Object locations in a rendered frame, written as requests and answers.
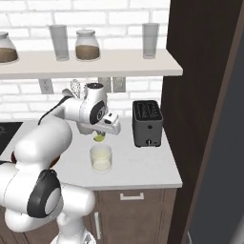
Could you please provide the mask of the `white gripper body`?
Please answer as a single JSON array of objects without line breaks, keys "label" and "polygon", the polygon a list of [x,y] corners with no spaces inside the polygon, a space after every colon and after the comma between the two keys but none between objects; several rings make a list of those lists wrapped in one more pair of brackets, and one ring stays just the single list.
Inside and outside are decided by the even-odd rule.
[{"label": "white gripper body", "polygon": [[94,125],[85,123],[76,123],[76,125],[78,130],[82,134],[92,134],[93,132],[100,132],[118,135],[121,131],[121,125],[118,118],[116,118],[111,124],[106,123],[105,120],[102,119]]}]

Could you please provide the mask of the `glass of lemonade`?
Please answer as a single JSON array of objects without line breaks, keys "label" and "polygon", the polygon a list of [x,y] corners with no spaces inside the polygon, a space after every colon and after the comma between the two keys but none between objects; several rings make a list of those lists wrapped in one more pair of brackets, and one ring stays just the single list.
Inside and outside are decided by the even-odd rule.
[{"label": "glass of lemonade", "polygon": [[94,145],[90,149],[90,158],[91,166],[95,171],[107,172],[112,167],[112,148],[106,144]]}]

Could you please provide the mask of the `empty tall glass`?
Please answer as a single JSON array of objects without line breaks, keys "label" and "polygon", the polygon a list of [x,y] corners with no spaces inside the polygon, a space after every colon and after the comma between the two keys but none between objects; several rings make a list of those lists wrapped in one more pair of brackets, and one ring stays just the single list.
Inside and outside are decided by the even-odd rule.
[{"label": "empty tall glass", "polygon": [[67,27],[65,25],[50,25],[49,31],[56,60],[69,60]]},{"label": "empty tall glass", "polygon": [[143,57],[154,59],[156,56],[159,24],[145,23],[142,25]]}]

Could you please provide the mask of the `dark brown fridge housing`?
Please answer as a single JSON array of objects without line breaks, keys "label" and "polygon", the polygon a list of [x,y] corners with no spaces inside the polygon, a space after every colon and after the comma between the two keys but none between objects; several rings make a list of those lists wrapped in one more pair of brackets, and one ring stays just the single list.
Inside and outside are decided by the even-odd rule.
[{"label": "dark brown fridge housing", "polygon": [[186,244],[243,30],[244,0],[171,1],[167,51],[183,74],[163,79],[161,111],[183,186],[167,244]]}]

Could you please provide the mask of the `grey fridge door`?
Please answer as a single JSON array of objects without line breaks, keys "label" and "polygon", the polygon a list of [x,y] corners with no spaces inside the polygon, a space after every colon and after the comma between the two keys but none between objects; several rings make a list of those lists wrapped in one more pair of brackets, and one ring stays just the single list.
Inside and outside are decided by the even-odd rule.
[{"label": "grey fridge door", "polygon": [[191,244],[244,244],[244,32],[190,226]]}]

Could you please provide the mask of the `dark grey toaster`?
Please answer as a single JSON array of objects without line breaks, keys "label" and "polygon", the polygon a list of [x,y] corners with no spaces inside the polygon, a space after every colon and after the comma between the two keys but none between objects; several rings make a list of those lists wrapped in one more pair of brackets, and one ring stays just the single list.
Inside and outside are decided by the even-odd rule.
[{"label": "dark grey toaster", "polygon": [[136,147],[160,147],[163,116],[155,100],[132,102],[132,134]]}]

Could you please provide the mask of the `grey mesh utensil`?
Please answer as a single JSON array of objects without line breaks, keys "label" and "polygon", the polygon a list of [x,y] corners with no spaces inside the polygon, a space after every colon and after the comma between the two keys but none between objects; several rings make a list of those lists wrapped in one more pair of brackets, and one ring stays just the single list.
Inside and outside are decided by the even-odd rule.
[{"label": "grey mesh utensil", "polygon": [[64,96],[83,99],[86,96],[85,85],[80,83],[77,79],[72,79],[70,82],[70,87],[62,90],[62,94]]}]

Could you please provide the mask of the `glass jar with brown contents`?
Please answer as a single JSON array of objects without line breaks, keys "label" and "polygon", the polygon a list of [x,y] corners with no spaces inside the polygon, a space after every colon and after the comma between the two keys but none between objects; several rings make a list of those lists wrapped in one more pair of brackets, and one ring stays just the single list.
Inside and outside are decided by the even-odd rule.
[{"label": "glass jar with brown contents", "polygon": [[100,48],[94,30],[78,30],[75,54],[78,60],[92,61],[100,57]]},{"label": "glass jar with brown contents", "polygon": [[0,63],[10,63],[18,59],[18,53],[6,31],[0,31]]}]

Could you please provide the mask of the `brown drawer front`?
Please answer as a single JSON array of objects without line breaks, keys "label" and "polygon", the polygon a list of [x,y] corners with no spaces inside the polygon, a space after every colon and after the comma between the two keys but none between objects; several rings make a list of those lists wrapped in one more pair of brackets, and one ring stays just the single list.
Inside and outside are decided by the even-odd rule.
[{"label": "brown drawer front", "polygon": [[[121,193],[128,196],[144,193],[144,200],[121,201],[119,197]],[[159,203],[164,201],[165,191],[162,189],[97,191],[96,196],[99,205]]]}]

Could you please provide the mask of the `black hob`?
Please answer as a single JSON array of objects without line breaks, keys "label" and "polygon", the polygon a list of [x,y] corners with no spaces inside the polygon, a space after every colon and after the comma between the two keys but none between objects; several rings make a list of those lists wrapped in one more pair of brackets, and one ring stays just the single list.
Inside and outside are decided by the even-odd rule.
[{"label": "black hob", "polygon": [[0,154],[8,146],[22,122],[0,122]]}]

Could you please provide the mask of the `brown cupboard door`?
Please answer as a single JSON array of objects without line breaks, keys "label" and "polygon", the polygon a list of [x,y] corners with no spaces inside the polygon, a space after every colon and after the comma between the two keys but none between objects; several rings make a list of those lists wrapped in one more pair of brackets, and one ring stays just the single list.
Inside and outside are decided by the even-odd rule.
[{"label": "brown cupboard door", "polygon": [[[97,239],[94,213],[99,212],[101,240]],[[90,215],[91,232],[98,244],[158,244],[160,240],[163,205],[102,204]]]}]

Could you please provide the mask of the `white wall outlet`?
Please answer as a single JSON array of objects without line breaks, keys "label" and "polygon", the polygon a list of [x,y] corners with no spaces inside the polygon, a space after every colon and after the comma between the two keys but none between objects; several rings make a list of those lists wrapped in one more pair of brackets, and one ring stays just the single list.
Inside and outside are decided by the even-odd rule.
[{"label": "white wall outlet", "polygon": [[42,94],[53,94],[53,86],[50,78],[39,79],[38,82]]},{"label": "white wall outlet", "polygon": [[114,92],[126,91],[126,78],[123,76],[117,76],[112,79],[112,90]]},{"label": "white wall outlet", "polygon": [[109,77],[99,77],[98,82],[104,86],[106,92],[112,91],[112,81]]}]

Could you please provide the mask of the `white wall shelf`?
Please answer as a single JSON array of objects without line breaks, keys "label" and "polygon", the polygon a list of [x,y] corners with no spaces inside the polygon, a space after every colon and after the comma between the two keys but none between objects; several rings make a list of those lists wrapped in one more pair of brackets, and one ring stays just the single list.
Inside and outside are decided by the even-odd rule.
[{"label": "white wall shelf", "polygon": [[57,61],[53,51],[20,51],[19,60],[0,64],[0,79],[82,78],[116,76],[180,76],[183,69],[167,50],[144,59],[142,50],[102,50],[95,61],[80,61],[70,52]]}]

